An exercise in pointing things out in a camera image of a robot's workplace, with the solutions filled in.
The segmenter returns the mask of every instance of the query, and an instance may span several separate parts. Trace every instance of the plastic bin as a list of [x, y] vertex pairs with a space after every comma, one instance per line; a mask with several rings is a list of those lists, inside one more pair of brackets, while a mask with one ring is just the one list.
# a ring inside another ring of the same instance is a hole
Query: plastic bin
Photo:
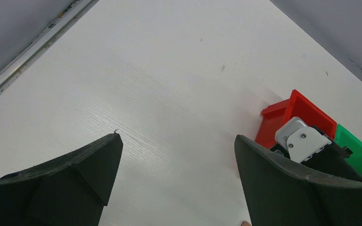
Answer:
[[309, 126], [317, 126], [330, 138], [335, 138], [337, 123], [297, 90], [288, 100], [270, 105], [262, 110], [262, 124], [255, 142], [270, 149], [276, 144], [275, 132], [291, 118], [297, 116]]
[[340, 124], [337, 126], [337, 133], [335, 134], [334, 141], [340, 147], [347, 146], [353, 152], [353, 154], [345, 160], [362, 175], [362, 141], [357, 139]]

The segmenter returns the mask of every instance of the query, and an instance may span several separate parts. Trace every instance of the table surface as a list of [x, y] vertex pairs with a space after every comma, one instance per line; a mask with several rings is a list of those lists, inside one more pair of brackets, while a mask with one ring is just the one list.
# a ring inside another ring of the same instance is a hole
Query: table surface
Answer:
[[118, 129], [100, 226], [237, 226], [235, 136], [292, 89], [362, 140], [362, 83], [270, 1], [100, 0], [0, 96], [0, 177]]

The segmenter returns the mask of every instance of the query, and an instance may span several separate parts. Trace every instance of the green bin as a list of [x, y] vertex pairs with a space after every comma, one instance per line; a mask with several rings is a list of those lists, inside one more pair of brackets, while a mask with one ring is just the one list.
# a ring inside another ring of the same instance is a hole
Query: green bin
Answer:
[[353, 152], [353, 154], [345, 160], [362, 175], [362, 141], [357, 139], [340, 124], [337, 125], [334, 141], [340, 147], [347, 146]]

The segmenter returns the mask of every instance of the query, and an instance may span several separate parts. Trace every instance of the white table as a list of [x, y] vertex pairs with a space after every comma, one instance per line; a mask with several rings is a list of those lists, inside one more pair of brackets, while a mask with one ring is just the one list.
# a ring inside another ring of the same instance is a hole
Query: white table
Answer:
[[237, 226], [235, 136], [292, 89], [362, 140], [362, 83], [270, 1], [100, 0], [0, 96], [0, 177], [119, 129], [101, 226]]

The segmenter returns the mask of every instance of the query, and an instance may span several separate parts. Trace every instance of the gray wall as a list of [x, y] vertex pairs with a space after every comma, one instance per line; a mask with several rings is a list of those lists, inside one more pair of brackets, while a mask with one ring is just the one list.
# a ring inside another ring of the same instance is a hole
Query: gray wall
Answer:
[[362, 81], [362, 0], [271, 1]]
[[74, 0], [0, 0], [0, 71]]

